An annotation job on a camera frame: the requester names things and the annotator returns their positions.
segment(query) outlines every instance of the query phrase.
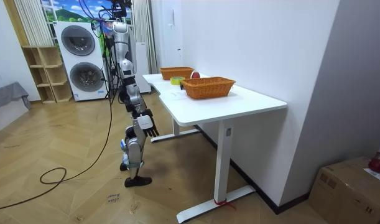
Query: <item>red object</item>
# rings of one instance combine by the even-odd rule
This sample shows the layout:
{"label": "red object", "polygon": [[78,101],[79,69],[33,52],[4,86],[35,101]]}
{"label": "red object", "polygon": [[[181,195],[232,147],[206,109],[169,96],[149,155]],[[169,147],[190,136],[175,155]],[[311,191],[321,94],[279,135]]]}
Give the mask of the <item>red object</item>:
{"label": "red object", "polygon": [[237,208],[234,205],[232,205],[229,202],[227,202],[227,199],[224,202],[216,202],[215,199],[213,199],[213,200],[215,201],[215,204],[217,204],[217,205],[222,205],[222,206],[228,205],[228,206],[232,207],[234,210],[237,211]]}
{"label": "red object", "polygon": [[371,159],[371,162],[369,162],[368,167],[372,171],[380,173],[380,159],[379,158]]}
{"label": "red object", "polygon": [[191,78],[201,78],[201,76],[198,72],[194,72],[194,73],[192,73]]}

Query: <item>washing machine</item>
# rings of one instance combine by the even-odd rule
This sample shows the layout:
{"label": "washing machine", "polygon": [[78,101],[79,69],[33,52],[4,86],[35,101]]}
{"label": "washing machine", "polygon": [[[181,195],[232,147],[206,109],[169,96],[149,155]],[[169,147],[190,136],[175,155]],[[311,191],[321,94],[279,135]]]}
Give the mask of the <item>washing machine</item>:
{"label": "washing machine", "polygon": [[107,74],[100,42],[88,22],[54,22],[72,93],[76,101],[104,99]]}

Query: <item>paper sheet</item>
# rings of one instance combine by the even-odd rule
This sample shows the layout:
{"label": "paper sheet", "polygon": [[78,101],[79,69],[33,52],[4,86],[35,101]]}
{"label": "paper sheet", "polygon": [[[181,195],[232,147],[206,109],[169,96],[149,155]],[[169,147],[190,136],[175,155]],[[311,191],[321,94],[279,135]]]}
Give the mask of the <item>paper sheet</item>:
{"label": "paper sheet", "polygon": [[377,172],[372,171],[370,168],[365,168],[364,170],[366,172],[368,172],[369,174],[371,174],[372,176],[374,176],[374,177],[376,177],[377,179],[380,180],[380,174],[378,174]]}
{"label": "paper sheet", "polygon": [[164,100],[182,100],[182,99],[188,98],[185,90],[178,90],[178,91],[163,93],[159,97]]}

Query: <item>washing machine door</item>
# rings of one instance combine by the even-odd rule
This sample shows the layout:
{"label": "washing machine door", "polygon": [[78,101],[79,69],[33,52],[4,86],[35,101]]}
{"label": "washing machine door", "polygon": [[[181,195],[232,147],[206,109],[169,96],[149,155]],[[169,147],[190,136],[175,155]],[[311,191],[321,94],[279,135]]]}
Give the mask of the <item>washing machine door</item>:
{"label": "washing machine door", "polygon": [[82,91],[96,91],[104,85],[101,69],[88,62],[81,62],[72,67],[70,78],[72,84]]}
{"label": "washing machine door", "polygon": [[77,56],[89,55],[95,49],[93,35],[81,26],[66,27],[61,33],[61,40],[64,47]]}

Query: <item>curtain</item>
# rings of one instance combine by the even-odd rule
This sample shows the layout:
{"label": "curtain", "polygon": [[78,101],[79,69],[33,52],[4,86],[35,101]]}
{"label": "curtain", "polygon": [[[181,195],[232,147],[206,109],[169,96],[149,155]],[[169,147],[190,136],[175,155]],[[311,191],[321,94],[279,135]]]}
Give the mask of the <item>curtain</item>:
{"label": "curtain", "polygon": [[152,18],[149,0],[133,0],[133,28],[136,42],[145,42],[147,45],[148,69],[151,74],[158,73],[155,43],[152,31]]}
{"label": "curtain", "polygon": [[14,0],[29,45],[54,46],[39,0]]}

